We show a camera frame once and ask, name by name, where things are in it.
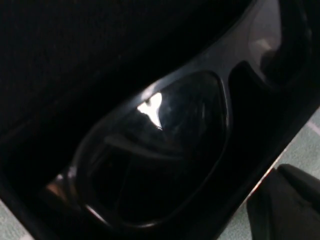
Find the black sunglasses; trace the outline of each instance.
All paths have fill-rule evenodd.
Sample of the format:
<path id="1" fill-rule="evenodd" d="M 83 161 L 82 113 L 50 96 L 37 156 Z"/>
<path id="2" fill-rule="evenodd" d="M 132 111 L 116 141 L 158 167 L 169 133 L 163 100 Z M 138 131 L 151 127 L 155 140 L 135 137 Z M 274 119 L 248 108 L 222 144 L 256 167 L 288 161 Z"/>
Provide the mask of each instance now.
<path id="1" fill-rule="evenodd" d="M 212 46 L 96 123 L 48 188 L 60 186 L 66 202 L 117 232 L 169 221 L 224 155 L 231 72 L 246 64 L 266 91 L 293 83 L 311 54 L 304 16 L 294 0 L 252 3 Z"/>

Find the dark tinted lens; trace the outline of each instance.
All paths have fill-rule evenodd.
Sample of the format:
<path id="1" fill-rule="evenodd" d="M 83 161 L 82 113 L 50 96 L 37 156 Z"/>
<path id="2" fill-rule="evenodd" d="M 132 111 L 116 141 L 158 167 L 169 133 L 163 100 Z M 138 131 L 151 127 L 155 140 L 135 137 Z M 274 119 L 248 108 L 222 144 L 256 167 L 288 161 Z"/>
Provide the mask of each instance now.
<path id="1" fill-rule="evenodd" d="M 130 222 L 172 213 L 221 155 L 222 99 L 217 79 L 196 73 L 132 110 L 113 133 L 106 132 L 91 160 L 89 175 L 99 201 Z"/>
<path id="2" fill-rule="evenodd" d="M 307 62 L 309 30 L 299 0 L 265 1 L 251 26 L 249 48 L 261 71 L 287 84 Z"/>

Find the sunglasses lens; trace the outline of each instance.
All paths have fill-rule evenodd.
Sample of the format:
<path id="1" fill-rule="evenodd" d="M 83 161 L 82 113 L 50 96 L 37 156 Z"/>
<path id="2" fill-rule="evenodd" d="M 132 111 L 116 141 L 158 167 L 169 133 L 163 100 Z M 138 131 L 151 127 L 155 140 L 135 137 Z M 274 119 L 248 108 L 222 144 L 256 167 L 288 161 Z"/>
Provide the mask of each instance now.
<path id="1" fill-rule="evenodd" d="M 287 84 L 305 65 L 308 25 L 295 0 L 265 1 L 251 26 L 249 48 L 268 79 Z"/>
<path id="2" fill-rule="evenodd" d="M 142 102 L 105 133 L 89 160 L 100 203 L 129 222 L 170 215 L 219 159 L 225 112 L 209 73 L 185 77 Z"/>

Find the sunglasses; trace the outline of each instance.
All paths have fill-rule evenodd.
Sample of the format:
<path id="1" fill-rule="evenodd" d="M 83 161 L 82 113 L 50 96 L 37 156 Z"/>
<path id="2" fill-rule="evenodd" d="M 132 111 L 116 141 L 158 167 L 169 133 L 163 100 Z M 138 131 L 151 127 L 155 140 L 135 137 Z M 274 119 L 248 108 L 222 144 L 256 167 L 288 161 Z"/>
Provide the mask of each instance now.
<path id="1" fill-rule="evenodd" d="M 298 1 L 253 2 L 209 48 L 99 120 L 47 188 L 122 234 L 178 216 L 228 146 L 230 74 L 245 63 L 266 91 L 294 83 L 311 54 L 304 16 Z"/>

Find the black cloth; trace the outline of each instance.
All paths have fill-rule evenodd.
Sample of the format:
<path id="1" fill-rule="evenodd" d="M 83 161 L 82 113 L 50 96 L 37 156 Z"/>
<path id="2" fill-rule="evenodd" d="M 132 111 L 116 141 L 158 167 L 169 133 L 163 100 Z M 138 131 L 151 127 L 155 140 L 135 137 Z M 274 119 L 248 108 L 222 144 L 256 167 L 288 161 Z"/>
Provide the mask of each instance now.
<path id="1" fill-rule="evenodd" d="M 0 135 L 54 102 L 91 61 L 142 52 L 204 0 L 6 0 L 0 6 Z"/>

